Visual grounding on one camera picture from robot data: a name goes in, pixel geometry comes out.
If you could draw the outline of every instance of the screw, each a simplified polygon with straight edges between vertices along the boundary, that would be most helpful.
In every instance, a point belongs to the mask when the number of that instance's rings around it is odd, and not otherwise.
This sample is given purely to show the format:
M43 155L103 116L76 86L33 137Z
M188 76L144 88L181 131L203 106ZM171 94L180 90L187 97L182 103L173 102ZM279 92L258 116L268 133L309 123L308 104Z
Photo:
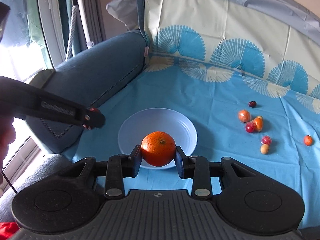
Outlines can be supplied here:
M206 188L198 188L195 190L195 195L198 197L206 197L210 195L210 191Z
M122 190L118 188L110 188L107 190L106 194L110 197L118 197L122 194Z

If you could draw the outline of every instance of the black cable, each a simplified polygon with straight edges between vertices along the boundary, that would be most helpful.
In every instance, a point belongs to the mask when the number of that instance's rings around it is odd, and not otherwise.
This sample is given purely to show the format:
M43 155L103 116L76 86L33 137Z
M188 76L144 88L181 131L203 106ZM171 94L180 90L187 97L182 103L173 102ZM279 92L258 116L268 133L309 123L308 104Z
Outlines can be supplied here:
M18 192L16 191L16 189L12 186L11 182L9 181L9 179L7 178L7 176L4 174L3 171L1 171L2 176L4 177L4 179L7 181L7 183L9 184L9 186L13 189L13 191L18 194Z

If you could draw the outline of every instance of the small orange fruit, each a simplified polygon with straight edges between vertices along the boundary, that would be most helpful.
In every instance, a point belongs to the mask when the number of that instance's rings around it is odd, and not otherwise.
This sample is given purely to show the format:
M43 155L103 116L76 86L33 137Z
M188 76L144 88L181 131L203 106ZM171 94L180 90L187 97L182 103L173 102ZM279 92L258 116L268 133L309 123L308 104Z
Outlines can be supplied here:
M256 130L260 132L263 128L263 120L259 117L256 117L255 119L252 120L252 122L255 124Z
M313 143L313 139L310 135L306 135L303 139L304 144L310 146Z
M247 110L241 110L238 112L238 118L241 122L251 121L251 115Z
M150 165L161 167L173 160L176 154L174 139L165 132L148 134L141 143L143 159Z

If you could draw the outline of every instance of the plastic-wrapped fruit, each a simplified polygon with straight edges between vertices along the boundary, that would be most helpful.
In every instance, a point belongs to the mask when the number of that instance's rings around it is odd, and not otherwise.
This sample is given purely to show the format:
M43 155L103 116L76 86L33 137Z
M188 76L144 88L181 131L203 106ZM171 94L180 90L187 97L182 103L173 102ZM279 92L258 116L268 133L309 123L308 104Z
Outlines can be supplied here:
M262 137L261 143L270 145L272 143L272 140L268 135L265 135Z
M245 124L245 130L246 130L247 132L252 133L252 132L254 132L255 129L256 129L256 126L254 125L253 122L247 122L247 123Z
M252 120L252 122L256 126L256 130L260 132L263 128L263 120L261 118L256 117L255 119Z
M248 103L248 105L249 105L250 107L256 107L256 106L257 106L257 102L256 102L256 101L250 101L250 102Z
M268 144L262 144L260 148L260 152L262 154L267 154L269 151L269 145Z
M238 118L241 122L251 121L251 115L247 110L241 110L238 112Z
M307 145L307 146L310 146L313 143L313 139L312 139L312 137L310 135L306 135L304 137L303 141L304 141L304 144Z

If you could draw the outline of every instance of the red cloth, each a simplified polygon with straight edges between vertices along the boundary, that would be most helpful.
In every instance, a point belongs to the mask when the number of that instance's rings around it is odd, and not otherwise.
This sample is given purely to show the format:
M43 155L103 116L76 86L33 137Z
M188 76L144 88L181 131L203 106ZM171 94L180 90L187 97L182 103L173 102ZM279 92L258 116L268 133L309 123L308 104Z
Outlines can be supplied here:
M19 227L16 222L0 223L0 240L9 239L18 230Z

